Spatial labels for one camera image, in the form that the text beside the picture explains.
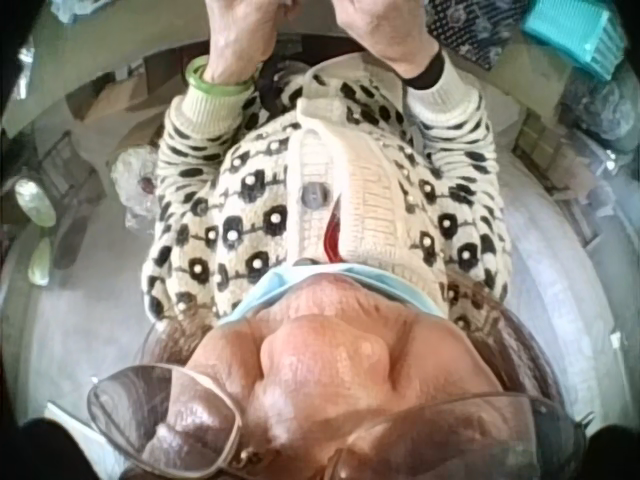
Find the gray button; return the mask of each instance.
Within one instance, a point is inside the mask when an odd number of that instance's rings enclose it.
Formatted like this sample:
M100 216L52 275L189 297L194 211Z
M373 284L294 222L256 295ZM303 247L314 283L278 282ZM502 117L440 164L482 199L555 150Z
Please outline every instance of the gray button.
M320 265L320 262L315 261L313 258L301 258L293 264L294 267L308 267L310 265Z
M309 182L302 187L302 204L310 210L318 210L331 203L331 190L326 183Z

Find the blue face mask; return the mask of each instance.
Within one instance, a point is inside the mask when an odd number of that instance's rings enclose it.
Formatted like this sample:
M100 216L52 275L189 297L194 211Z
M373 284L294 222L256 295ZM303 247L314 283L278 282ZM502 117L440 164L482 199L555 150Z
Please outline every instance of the blue face mask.
M320 273L345 275L363 287L387 294L399 302L413 305L425 313L444 317L444 314L429 297L389 272L353 263L331 263L327 265L282 265L269 270L249 291L233 313L223 318L219 325L240 320L262 304L274 303L291 287Z

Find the glasses frame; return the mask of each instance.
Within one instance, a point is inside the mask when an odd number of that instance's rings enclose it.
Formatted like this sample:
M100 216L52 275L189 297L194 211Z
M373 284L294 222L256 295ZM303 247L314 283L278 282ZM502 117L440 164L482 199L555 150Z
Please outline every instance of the glasses frame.
M224 390L222 389L216 382L214 382L211 378L207 377L206 375L194 372L192 370L189 370L185 367L181 367L178 365L170 365L170 364L166 364L166 363L150 363L150 364L142 364L142 365L135 365L132 367L127 367L123 370L120 370L118 372L116 372L115 374L107 377L107 379L118 375L122 372L125 372L127 370L130 369L136 369L136 368L140 368L140 367L155 367L155 368L164 368L164 369L168 369L172 372L179 372L182 373L184 375L189 376L190 378L192 378L193 380L195 380L196 382L198 382L202 387L212 391L213 393L215 393L216 395L218 395L225 403L226 405L231 409L231 411L234 413L235 415L235 422L234 422L234 426L233 429L231 431L231 434L229 436L229 440L227 441L227 444L225 446L225 448L223 449L222 453L220 454L220 457L218 458L218 460L216 461L216 463L209 469L207 470L203 470L203 471L199 471L199 472L185 472L182 470L174 470L174 469L170 469L170 468L163 468L162 470L159 470L157 468L155 468L153 465L147 464L146 462L140 460L139 458L132 458L133 456L131 455L131 452L127 452L125 449L123 449L122 447L120 447L119 445L117 445L115 442L112 442L110 440L110 436L104 432L100 427L98 427L98 422L96 421L96 415L93 412L93 408L90 406L90 402L91 402L91 398L93 396L96 396L96 391L100 386L100 382L96 383L92 389L89 391L89 395L87 397L87 410L89 412L89 417L91 418L92 424L94 426L94 429L96 431L98 431L99 433L102 434L102 436L104 438L107 439L107 441L109 442L109 444L111 444L118 452L120 452L122 455L124 455L126 458L130 459L133 463L135 463L138 467L142 468L143 470L149 471L151 473L157 474L157 475L161 475L165 478L192 478L192 479L199 479L199 480L204 480L204 479L215 479L218 478L217 474L222 474L224 476L224 478L237 478L237 479L241 479L241 480L255 480L256 477L254 475L248 475L245 474L243 472L241 472L239 469L242 469L244 465L240 465L238 468L234 468L231 463L232 463L232 459L238 454L238 445L240 442L240 434L242 432L242 427L243 427L243 418L242 418L242 413L240 412L240 408L238 407L238 405L236 404L236 402L233 400L233 398L231 398L231 396ZM414 407L402 410L400 412L395 412L391 415L386 415L383 418L374 420L372 422L368 422L365 425L362 425L361 427L359 427L355 432L353 432L351 435L349 435L346 444L343 448L339 448L337 449L333 455L331 456L331 458L328 460L327 464L325 465L325 467L316 473L316 476L312 477L312 478L317 478L318 480L331 480L336 478L336 471L337 468L340 465L340 460L342 458L342 454L344 452L346 452L347 450L349 450L349 445L351 445L353 443L353 441L355 439L357 439L360 435L364 434L367 431L370 431L371 429L374 429L380 425L383 425L385 423L387 424L391 424L393 423L395 418L400 417L401 415L406 415L407 413L409 413L411 410L421 410L421 409L428 409L428 408L432 408L432 407L438 407L438 406L442 406L445 404L450 404L450 403L459 403L459 402L465 402L465 401L469 401L469 400L479 400L479 399L483 399L483 398L495 398L497 396L500 396L502 398L504 397L511 397L511 398L520 398L520 399L526 399L529 402L537 402L540 403L542 405L547 405L549 408L553 408L555 410L557 410L558 412L561 412L567 419L567 421L569 421L571 424L574 425L574 427L579 430L583 437L584 437L584 444L586 445L586 428L588 427L589 423L591 423L592 420L592 415L587 415L585 416L582 420L574 420L566 411L564 411L564 409L562 409L560 406L554 404L553 402L544 399L544 398L537 398L537 397L531 397L529 395L525 395L525 394L521 394L521 393L514 393L514 392L490 392L490 393L485 393L485 394L480 394L480 395L471 395L471 396L466 396L466 397L461 397L461 398L457 398L455 400L449 400L449 401L442 401L442 402L437 402L435 404L421 404L421 405L416 405ZM244 458L244 451L241 453L241 457ZM247 450L248 454L254 453L251 449Z
M131 452L127 452L121 446L119 446L115 442L112 442L110 439L110 436L98 426L97 416L93 411L93 407L91 406L91 401L92 401L92 398L96 398L98 404L102 403L100 402L100 400L97 399L97 390L100 387L100 384L104 380L112 378L113 376L121 374L122 372L125 372L127 370L133 370L140 367L164 368L172 372L179 372L181 374L187 375L193 380L195 380L196 382L198 382L202 387L218 395L226 403L226 405L231 409L231 411L235 416L233 429L231 431L231 434L229 435L229 440L227 441L227 444L225 445L222 453L220 454L220 457L211 468L203 471L193 472L193 473L185 472L183 470L175 470L171 468L163 468L162 470L159 470L153 465L150 465L139 458L132 458L133 456L131 455ZM116 449L121 455L131 460L133 463L135 463L138 467L142 468L143 470L149 471L156 475L161 475L165 478L213 479L213 478L216 478L217 473L223 473L227 476L229 475L236 476L237 478L240 478L243 480L253 480L255 478L252 476L244 475L242 472L230 466L231 460L237 454L237 451L238 451L238 444L240 442L240 433L242 431L242 426L243 426L242 414L240 413L240 409L238 405L233 400L233 398L231 398L231 396L224 391L224 389L222 389L219 385L217 385L211 378L201 373L197 373L197 372L194 372L193 370L189 370L188 368L181 367L178 365L171 365L168 363L148 363L148 364L134 365L131 367L127 367L97 382L91 388L91 390L89 390L89 394L87 395L87 411L89 413L89 417L91 419L91 423L93 425L94 430L99 432L109 442L109 444L114 449ZM103 411L106 413L107 417L110 417L106 409L103 408ZM116 428L118 428L116 422L112 422L112 423Z

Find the patterned fabric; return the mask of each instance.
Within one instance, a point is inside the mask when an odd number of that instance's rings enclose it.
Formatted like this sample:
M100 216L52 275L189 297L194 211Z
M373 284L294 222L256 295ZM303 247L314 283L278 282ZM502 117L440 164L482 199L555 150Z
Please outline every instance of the patterned fabric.
M443 45L491 70L519 28L529 0L424 0L429 32Z
M484 101L447 60L438 88L406 98L414 148L399 80L361 59L282 78L279 115L251 92L212 106L189 90L173 102L143 268L153 320L215 326L269 269L327 262L340 198L345 261L405 279L470 334L495 328L482 298L507 295L511 245Z

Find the eyeglasses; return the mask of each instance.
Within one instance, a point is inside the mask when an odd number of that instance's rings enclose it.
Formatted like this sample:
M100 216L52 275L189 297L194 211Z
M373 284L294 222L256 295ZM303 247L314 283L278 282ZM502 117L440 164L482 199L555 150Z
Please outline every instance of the eyeglasses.
M172 402L189 407L171 409ZM240 448L240 409L205 375L164 364L129 367L94 385L88 411L117 450L157 475L271 478L261 476L269 458ZM206 427L181 430L189 415L206 417ZM585 448L585 425L551 402L488 394L417 406L366 425L313 478L568 479Z

